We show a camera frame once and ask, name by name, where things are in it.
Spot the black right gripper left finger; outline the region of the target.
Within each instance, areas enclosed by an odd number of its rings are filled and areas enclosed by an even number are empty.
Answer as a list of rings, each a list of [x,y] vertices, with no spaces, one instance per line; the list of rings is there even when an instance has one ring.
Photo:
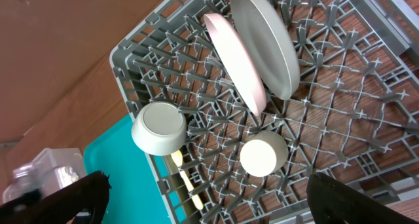
[[[1,205],[1,222],[101,223],[109,203],[109,176],[101,171],[43,198],[40,189]]]

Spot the white paper cup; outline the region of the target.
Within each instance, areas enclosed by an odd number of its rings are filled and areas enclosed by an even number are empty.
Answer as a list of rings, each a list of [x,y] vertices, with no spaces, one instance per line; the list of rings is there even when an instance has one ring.
[[[240,151],[240,163],[252,176],[264,177],[276,172],[287,162],[289,150],[282,136],[261,131],[251,136]]]

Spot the yellow plastic spoon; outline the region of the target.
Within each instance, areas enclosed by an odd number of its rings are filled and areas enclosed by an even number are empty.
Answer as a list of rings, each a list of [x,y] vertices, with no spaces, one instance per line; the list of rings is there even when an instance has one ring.
[[[180,150],[174,152],[171,154],[171,158],[173,160],[173,162],[175,163],[175,165],[180,168],[181,165],[183,164],[183,154]],[[181,178],[183,179],[185,186],[188,190],[188,192],[192,191],[194,189],[193,184],[191,183],[186,171],[184,170],[180,170],[179,174],[181,176]],[[200,199],[200,197],[198,195],[192,195],[191,199],[196,207],[197,210],[202,210],[204,208],[204,205]]]

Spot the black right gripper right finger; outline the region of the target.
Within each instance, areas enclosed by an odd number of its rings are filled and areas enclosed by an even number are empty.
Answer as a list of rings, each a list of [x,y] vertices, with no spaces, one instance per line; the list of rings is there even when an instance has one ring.
[[[306,193],[315,223],[418,224],[323,173],[309,177]]]

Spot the pink rimmed white plate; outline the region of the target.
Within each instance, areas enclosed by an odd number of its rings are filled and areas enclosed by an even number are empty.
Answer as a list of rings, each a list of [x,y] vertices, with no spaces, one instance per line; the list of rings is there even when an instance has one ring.
[[[204,15],[213,45],[239,95],[250,111],[259,116],[266,107],[266,94],[255,65],[236,30],[224,16]]]

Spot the grey bowl with rice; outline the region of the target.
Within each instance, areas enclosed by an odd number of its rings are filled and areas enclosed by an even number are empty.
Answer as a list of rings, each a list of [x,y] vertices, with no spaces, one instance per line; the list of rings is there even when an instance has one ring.
[[[177,106],[153,102],[144,106],[132,125],[132,139],[145,153],[166,156],[186,142],[187,120]]]

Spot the grey plate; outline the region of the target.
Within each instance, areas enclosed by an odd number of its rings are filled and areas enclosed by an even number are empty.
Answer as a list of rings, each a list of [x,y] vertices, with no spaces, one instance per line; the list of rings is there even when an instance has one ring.
[[[230,0],[236,30],[269,90],[288,100],[298,89],[300,66],[294,44],[268,0]]]

